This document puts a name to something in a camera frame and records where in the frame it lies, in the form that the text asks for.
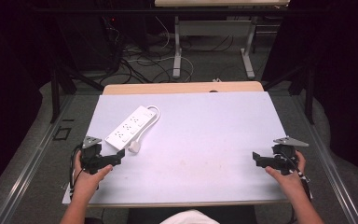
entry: person's left hand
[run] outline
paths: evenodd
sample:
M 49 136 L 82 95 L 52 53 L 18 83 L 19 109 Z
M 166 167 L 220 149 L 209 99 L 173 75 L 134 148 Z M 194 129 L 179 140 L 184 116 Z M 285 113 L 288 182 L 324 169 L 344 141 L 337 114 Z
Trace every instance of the person's left hand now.
M 90 175 L 86 171 L 81 171 L 80 155 L 81 152 L 78 151 L 75 159 L 74 173 L 74 178 L 77 178 L 75 180 L 75 191 L 72 201 L 87 204 L 89 203 L 92 195 L 94 195 L 95 190 L 98 188 L 100 181 L 103 180 L 103 178 L 109 174 L 110 171 L 112 171 L 113 166 L 109 164 L 101 169 L 97 174 Z

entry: wooden tabletop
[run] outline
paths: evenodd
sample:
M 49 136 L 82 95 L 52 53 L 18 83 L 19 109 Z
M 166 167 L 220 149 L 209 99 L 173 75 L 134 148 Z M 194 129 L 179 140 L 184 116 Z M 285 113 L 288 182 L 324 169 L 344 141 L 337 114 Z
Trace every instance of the wooden tabletop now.
M 104 88 L 103 95 L 191 93 L 191 92 L 210 92 L 210 91 L 264 91 L 264 90 L 260 82 L 257 81 L 112 84 Z
M 156 7 L 284 6 L 289 0 L 156 0 Z

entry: gray carpet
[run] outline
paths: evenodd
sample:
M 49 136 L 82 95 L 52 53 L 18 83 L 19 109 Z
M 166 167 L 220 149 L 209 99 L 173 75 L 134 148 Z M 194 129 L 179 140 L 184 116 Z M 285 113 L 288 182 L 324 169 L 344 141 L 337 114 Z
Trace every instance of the gray carpet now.
M 192 49 L 195 47 L 210 49 L 224 39 L 224 37 L 194 37 L 190 38 L 188 43 L 191 42 Z M 251 55 L 256 80 L 261 78 L 263 66 L 268 57 L 272 41 L 273 38 L 270 37 L 259 37 L 257 40 L 256 53 Z M 239 53 L 240 47 L 243 47 L 243 41 L 234 39 L 231 48 L 226 51 L 213 53 L 185 51 L 183 56 L 187 57 L 194 67 L 191 80 L 212 81 L 213 78 L 217 77 L 223 81 L 247 80 L 243 72 Z M 131 56 L 129 60 L 136 58 L 137 56 Z M 145 67 L 137 63 L 131 64 L 134 64 L 137 70 L 142 71 L 143 74 L 150 78 L 154 78 L 157 74 L 161 73 L 161 67 L 166 69 L 172 67 L 172 61 L 161 62 L 159 64 L 161 67 Z M 186 60 L 182 61 L 182 66 L 187 71 L 190 71 L 192 67 Z M 103 84 L 120 83 L 125 79 L 126 77 L 124 76 L 110 77 Z M 187 77 L 183 76 L 176 81 L 183 82 L 186 79 Z M 165 75 L 156 78 L 156 81 L 164 80 L 167 80 Z M 61 186 L 68 181 L 69 155 L 73 147 L 82 141 L 98 99 L 97 95 L 93 94 L 98 94 L 98 92 L 92 92 L 84 83 L 77 82 L 76 85 L 79 88 L 78 94 L 69 98 L 68 102 L 70 106 L 67 111 L 63 111 L 63 116 L 57 125 L 61 129 L 71 129 L 68 138 L 66 140 L 48 141 L 46 152 L 42 155 L 43 160 L 34 168 L 34 175 L 31 176 L 32 181 L 26 186 L 26 191 L 21 195 L 20 202 L 14 205 L 15 209 L 12 211 L 12 214 L 4 214 L 11 217 L 8 219 L 9 223 L 58 223 L 65 211 L 66 207 L 61 203 L 64 194 Z M 310 143 L 310 147 L 301 148 L 300 150 L 307 158 L 306 173 L 311 179 L 310 188 L 314 197 L 313 204 L 326 223 L 347 223 L 348 220 L 337 199 L 335 189 L 332 188 L 330 180 L 321 165 L 315 144 L 310 137 L 310 131 L 301 118 L 301 113 L 297 111 L 293 97 L 289 96 L 285 89 L 286 86 L 283 83 L 270 94 L 286 133 L 294 138 Z M 27 164 L 37 150 L 41 149 L 40 143 L 44 139 L 45 133 L 51 128 L 48 124 L 51 116 L 49 85 L 42 88 L 41 91 L 44 93 L 44 102 L 38 117 L 0 178 L 0 211 L 3 205 L 6 204 L 6 199 L 21 175 L 25 164 Z M 314 117 L 316 128 L 324 143 L 328 146 L 330 136 L 328 120 L 324 115 L 323 108 L 317 102 L 314 106 Z M 65 132 L 58 133 L 56 138 L 63 137 L 64 135 Z M 340 158 L 332 156 L 340 176 L 349 190 L 348 193 L 358 209 L 358 169 Z M 255 210 L 259 223 L 285 223 L 291 215 L 290 205 L 285 203 L 256 205 Z M 126 223 L 128 209 L 88 210 L 89 217 L 101 217 L 102 214 L 105 223 Z

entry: power outlet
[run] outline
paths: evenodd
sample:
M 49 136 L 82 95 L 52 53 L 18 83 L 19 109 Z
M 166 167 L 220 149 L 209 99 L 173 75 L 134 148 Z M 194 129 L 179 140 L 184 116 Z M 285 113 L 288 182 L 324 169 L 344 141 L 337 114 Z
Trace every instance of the power outlet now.
M 121 150 L 127 147 L 155 118 L 154 111 L 139 106 L 105 138 L 105 141 L 112 147 Z

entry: power cord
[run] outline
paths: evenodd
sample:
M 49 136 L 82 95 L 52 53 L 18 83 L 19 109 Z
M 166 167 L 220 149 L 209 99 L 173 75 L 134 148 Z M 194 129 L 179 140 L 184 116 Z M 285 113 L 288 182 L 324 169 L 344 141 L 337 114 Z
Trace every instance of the power cord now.
M 139 152 L 139 150 L 141 149 L 141 144 L 139 143 L 139 140 L 141 139 L 142 134 L 144 134 L 144 132 L 146 130 L 148 130 L 153 124 L 155 124 L 158 121 L 158 119 L 159 119 L 159 117 L 161 115 L 161 112 L 159 111 L 158 107 L 156 107 L 155 105 L 150 105 L 150 106 L 147 107 L 147 109 L 150 109 L 150 108 L 154 108 L 154 109 L 156 109 L 158 111 L 157 117 L 143 131 L 141 131 L 139 133 L 138 137 L 134 141 L 132 141 L 130 143 L 130 146 L 128 147 L 128 150 L 130 152 L 133 152 L 133 153 L 138 153 Z

